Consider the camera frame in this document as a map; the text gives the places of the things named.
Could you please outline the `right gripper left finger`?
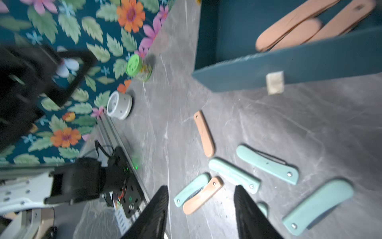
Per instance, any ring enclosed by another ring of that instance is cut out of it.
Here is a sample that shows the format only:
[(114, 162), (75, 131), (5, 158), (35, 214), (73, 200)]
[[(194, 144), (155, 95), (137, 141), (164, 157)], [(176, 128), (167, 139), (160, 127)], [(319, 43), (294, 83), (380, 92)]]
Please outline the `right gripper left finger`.
[(169, 206), (168, 186), (161, 186), (121, 239), (163, 239)]

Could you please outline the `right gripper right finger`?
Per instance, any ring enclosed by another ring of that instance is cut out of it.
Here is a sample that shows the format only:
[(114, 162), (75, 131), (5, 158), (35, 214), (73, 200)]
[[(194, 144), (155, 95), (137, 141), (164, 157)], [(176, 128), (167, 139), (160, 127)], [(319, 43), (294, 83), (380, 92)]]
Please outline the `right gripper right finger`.
[(281, 239), (243, 186), (235, 187), (234, 205), (240, 239)]

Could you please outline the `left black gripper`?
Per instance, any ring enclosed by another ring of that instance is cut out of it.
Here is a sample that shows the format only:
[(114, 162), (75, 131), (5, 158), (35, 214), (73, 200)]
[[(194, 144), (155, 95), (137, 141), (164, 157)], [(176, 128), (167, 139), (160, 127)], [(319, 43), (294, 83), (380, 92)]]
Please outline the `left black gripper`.
[[(52, 77), (64, 59), (79, 58), (83, 66), (65, 88)], [(44, 115), (37, 106), (38, 96), (46, 94), (63, 106), (83, 81), (97, 59), (89, 50), (57, 52), (48, 45), (1, 46), (1, 149), (6, 149)]]

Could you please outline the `pink knife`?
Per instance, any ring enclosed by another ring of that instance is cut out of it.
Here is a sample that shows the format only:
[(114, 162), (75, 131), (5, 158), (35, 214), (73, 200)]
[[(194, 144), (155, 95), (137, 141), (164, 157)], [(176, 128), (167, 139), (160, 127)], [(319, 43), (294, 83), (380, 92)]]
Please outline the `pink knife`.
[(310, 40), (322, 28), (322, 22), (317, 18), (305, 20), (281, 39), (270, 51), (295, 47)]
[(215, 146), (202, 111), (198, 111), (194, 114), (194, 121), (201, 137), (205, 155), (207, 157), (213, 157), (215, 154)]
[(376, 1), (353, 0), (329, 21), (307, 43), (333, 38), (348, 33), (355, 25), (366, 18), (376, 7)]

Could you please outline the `teal drawer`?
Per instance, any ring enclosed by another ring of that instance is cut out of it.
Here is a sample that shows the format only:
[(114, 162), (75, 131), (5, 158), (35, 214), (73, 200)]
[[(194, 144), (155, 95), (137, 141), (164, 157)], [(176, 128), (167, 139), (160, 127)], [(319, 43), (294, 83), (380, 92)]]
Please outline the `teal drawer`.
[(212, 92), (363, 76), (382, 70), (382, 3), (349, 33), (319, 42), (258, 52), (257, 38), (301, 1), (202, 1), (192, 76)]

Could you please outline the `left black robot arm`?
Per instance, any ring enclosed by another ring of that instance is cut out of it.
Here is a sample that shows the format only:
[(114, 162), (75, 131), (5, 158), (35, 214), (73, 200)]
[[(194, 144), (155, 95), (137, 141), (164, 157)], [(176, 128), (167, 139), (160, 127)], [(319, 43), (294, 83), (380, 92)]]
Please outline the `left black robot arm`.
[[(89, 51), (56, 52), (49, 46), (1, 47), (1, 152), (43, 116), (41, 94), (63, 106), (95, 65)], [(1, 238), (53, 239), (53, 208), (123, 189), (129, 174), (120, 162), (107, 167), (89, 157), (31, 175), (1, 175)]]

